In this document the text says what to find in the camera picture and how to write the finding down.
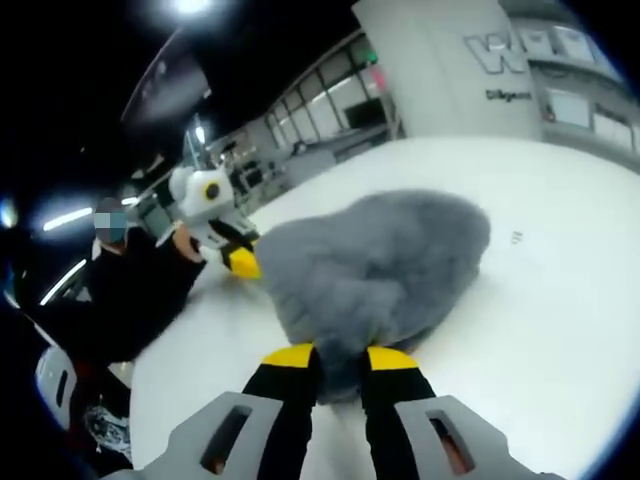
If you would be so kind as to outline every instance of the black jacket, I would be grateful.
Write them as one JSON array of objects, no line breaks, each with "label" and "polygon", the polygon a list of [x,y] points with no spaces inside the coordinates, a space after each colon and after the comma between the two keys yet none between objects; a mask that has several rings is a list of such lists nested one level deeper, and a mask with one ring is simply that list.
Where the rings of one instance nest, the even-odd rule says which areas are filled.
[{"label": "black jacket", "polygon": [[139,228],[128,235],[124,255],[102,249],[85,267],[90,302],[58,298],[26,309],[76,360],[135,359],[180,313],[204,267],[185,259],[170,239],[156,248]]}]

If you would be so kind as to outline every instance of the person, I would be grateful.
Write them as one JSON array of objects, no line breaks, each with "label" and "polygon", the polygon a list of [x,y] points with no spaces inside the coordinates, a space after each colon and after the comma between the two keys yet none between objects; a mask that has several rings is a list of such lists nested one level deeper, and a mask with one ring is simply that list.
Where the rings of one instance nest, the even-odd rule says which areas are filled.
[{"label": "person", "polygon": [[129,361],[180,313],[205,260],[182,223],[158,247],[137,226],[96,233],[98,255],[89,262],[85,285],[105,328],[121,330],[113,360]]}]

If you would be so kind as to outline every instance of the white platform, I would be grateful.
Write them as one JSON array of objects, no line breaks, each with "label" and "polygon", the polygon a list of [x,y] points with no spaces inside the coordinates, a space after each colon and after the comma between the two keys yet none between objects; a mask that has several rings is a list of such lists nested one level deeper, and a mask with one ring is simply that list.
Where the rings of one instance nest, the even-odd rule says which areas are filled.
[{"label": "white platform", "polygon": [[[413,139],[341,164],[252,218],[264,232],[402,188],[463,195],[493,228],[480,277],[415,353],[424,375],[500,428],[526,466],[578,478],[640,386],[640,177],[545,144]],[[207,267],[181,317],[136,361],[135,467],[283,345],[259,287]],[[375,478],[363,425],[357,406],[316,408],[302,478]]]}]

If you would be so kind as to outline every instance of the light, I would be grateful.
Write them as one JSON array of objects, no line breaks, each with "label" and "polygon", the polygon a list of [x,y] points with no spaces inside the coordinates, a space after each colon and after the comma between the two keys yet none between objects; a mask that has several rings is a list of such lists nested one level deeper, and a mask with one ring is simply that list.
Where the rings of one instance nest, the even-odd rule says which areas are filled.
[{"label": "light", "polygon": [[18,302],[16,301],[15,297],[11,293],[7,292],[6,290],[4,291],[4,298],[9,304],[9,306],[15,308],[16,310],[20,310],[20,305],[18,305]]},{"label": "light", "polygon": [[336,83],[333,87],[329,89],[329,93],[335,92],[337,89],[339,89],[340,87],[343,87],[344,85],[349,83],[351,80],[353,80],[353,77],[345,78],[341,82]]},{"label": "light", "polygon": [[200,143],[204,144],[204,128],[196,127],[196,138]]},{"label": "light", "polygon": [[127,205],[133,205],[135,203],[138,202],[138,197],[129,197],[129,198],[124,198],[122,200],[122,205],[127,206]]},{"label": "light", "polygon": [[0,203],[0,221],[4,228],[13,228],[18,223],[18,212],[11,200]]},{"label": "light", "polygon": [[209,8],[211,0],[175,0],[175,6],[181,14],[193,15]]},{"label": "light", "polygon": [[78,220],[79,218],[86,217],[91,215],[93,210],[91,208],[83,208],[81,210],[77,210],[75,212],[67,213],[66,215],[61,215],[60,217],[54,218],[53,220],[48,221],[44,224],[42,229],[45,232],[53,230],[54,228],[58,228],[66,223],[73,222]]},{"label": "light", "polygon": [[320,100],[322,100],[324,97],[327,96],[327,92],[321,92],[320,94],[316,95],[313,100],[311,100],[311,103],[316,103],[319,102]]},{"label": "light", "polygon": [[64,285],[69,281],[71,277],[73,277],[82,267],[87,264],[87,260],[83,259],[78,262],[78,264],[69,270],[58,282],[49,290],[49,292],[44,296],[42,300],[40,300],[40,305],[44,306],[49,303],[49,300],[53,298],[53,296],[58,293],[58,291],[64,287]]}]

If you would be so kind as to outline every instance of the sign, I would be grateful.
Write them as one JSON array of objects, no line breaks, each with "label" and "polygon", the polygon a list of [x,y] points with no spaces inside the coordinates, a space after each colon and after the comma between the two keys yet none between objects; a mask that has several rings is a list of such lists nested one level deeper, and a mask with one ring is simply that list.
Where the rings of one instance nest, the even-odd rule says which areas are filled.
[{"label": "sign", "polygon": [[513,48],[510,35],[489,33],[465,37],[464,41],[484,71],[500,75],[505,69],[511,73],[525,73],[526,59]]},{"label": "sign", "polygon": [[464,42],[489,75],[524,74],[528,61],[579,65],[622,83],[621,77],[597,45],[579,30],[552,22],[513,22],[517,35],[507,31],[464,37]]},{"label": "sign", "polygon": [[533,100],[530,92],[504,92],[502,90],[486,90],[487,100],[504,100],[511,103],[513,100]]}]

